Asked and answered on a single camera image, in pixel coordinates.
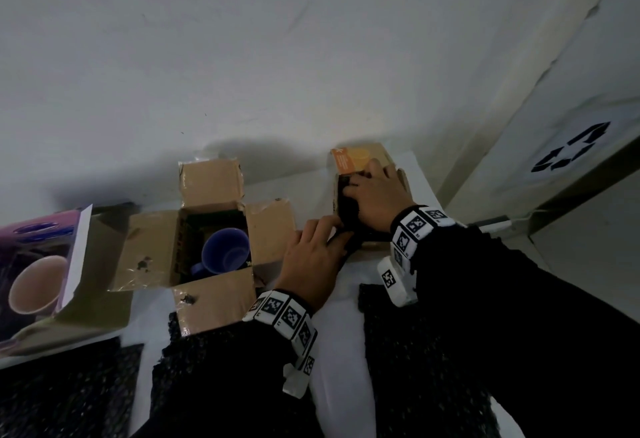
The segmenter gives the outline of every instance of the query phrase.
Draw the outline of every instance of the black long-sleeve shirt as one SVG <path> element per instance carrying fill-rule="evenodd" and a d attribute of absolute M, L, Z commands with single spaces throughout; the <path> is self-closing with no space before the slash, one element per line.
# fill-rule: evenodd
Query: black long-sleeve shirt
<path fill-rule="evenodd" d="M 635 321 L 478 229 L 435 229 L 412 268 L 418 304 L 449 357 L 476 374 L 526 438 L 637 434 Z M 282 368 L 295 361 L 291 344 L 267 325 L 240 325 L 135 438 L 291 431 L 297 400 L 282 392 Z M 305 434 L 316 435 L 310 420 Z"/>

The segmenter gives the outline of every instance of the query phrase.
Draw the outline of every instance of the person's right hand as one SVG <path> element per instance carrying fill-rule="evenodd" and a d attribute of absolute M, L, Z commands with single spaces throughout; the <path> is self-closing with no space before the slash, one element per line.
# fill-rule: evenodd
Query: person's right hand
<path fill-rule="evenodd" d="M 395 165 L 382 168 L 380 161 L 372 159 L 362 175 L 351 175 L 349 186 L 342 193 L 356 199 L 360 209 L 358 218 L 381 232 L 390 232 L 391 223 L 405 208 L 415 205 L 398 178 Z"/>

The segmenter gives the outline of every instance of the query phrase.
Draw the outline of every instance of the white table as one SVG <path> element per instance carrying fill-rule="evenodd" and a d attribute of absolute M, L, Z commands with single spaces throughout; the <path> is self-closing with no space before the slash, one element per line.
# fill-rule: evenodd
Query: white table
<path fill-rule="evenodd" d="M 407 174 L 413 199 L 418 203 L 440 207 L 413 153 L 392 153 L 392 156 L 396 165 L 403 168 Z M 332 213 L 333 177 L 331 169 L 320 169 L 248 185 L 244 188 L 244 201 L 288 198 L 291 200 L 298 228 L 301 229 L 308 219 Z M 145 210 L 165 208 L 178 208 L 178 203 L 155 205 L 146 207 Z M 376 270 L 377 262 L 345 264 L 338 275 L 332 296 L 313 319 L 318 329 L 319 356 L 311 376 L 311 390 L 318 420 L 328 438 L 376 436 L 373 390 L 365 360 L 364 316 L 358 311 L 357 297 L 360 283 L 381 283 Z M 123 346 L 145 344 L 136 385 L 130 434 L 148 419 L 152 369 L 161 358 L 162 349 L 169 344 L 168 316 L 174 310 L 170 290 L 137 291 L 129 325 L 119 332 L 89 341 L 120 336 Z M 3 359 L 0 361 L 0 368 L 35 357 Z M 511 417 L 495 404 L 494 402 L 494 411 L 499 418 L 502 436 L 507 438 L 508 435 L 505 435 L 504 431 L 515 424 Z"/>

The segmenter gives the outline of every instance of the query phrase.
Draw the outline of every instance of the cardboard box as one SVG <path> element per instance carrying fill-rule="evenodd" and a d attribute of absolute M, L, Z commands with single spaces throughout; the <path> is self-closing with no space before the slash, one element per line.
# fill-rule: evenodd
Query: cardboard box
<path fill-rule="evenodd" d="M 237 160 L 180 166 L 182 207 L 132 215 L 112 291 L 172 288 L 183 336 L 242 320 L 255 288 L 279 272 L 296 225 L 288 200 L 243 204 Z M 244 268 L 192 281 L 204 241 L 218 229 L 246 231 L 250 256 Z"/>
<path fill-rule="evenodd" d="M 373 231 L 360 222 L 358 219 L 357 202 L 354 199 L 345 197 L 342 194 L 342 189 L 349 185 L 351 175 L 354 173 L 364 174 L 364 168 L 372 159 L 378 159 L 382 167 L 391 165 L 393 160 L 389 156 L 389 153 L 387 153 L 385 147 L 379 142 L 334 148 L 331 150 L 331 153 L 337 170 L 333 190 L 333 212 L 340 215 L 346 230 L 356 231 L 362 235 L 364 238 L 364 242 L 362 243 L 363 250 L 388 252 L 390 250 L 390 234 Z M 404 189 L 411 193 L 404 170 L 401 168 L 397 169 L 397 174 Z"/>
<path fill-rule="evenodd" d="M 131 295 L 108 291 L 124 237 L 92 215 L 92 207 L 0 229 L 0 355 L 41 352 L 125 327 Z M 38 312 L 16 307 L 15 297 L 10 300 L 16 280 L 45 258 L 63 261 L 57 271 L 44 272 L 59 288 L 55 306 Z M 22 288 L 29 299 L 42 296 L 41 286 L 37 293 L 31 288 Z"/>

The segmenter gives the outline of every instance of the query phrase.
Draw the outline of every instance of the recycling symbol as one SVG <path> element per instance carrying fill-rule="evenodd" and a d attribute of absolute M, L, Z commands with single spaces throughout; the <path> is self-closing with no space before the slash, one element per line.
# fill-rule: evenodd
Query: recycling symbol
<path fill-rule="evenodd" d="M 567 166 L 579 159 L 596 144 L 596 140 L 607 132 L 611 122 L 597 123 L 582 131 L 578 136 L 569 140 L 564 146 L 551 150 L 548 155 L 535 164 L 531 172 L 551 171 Z"/>

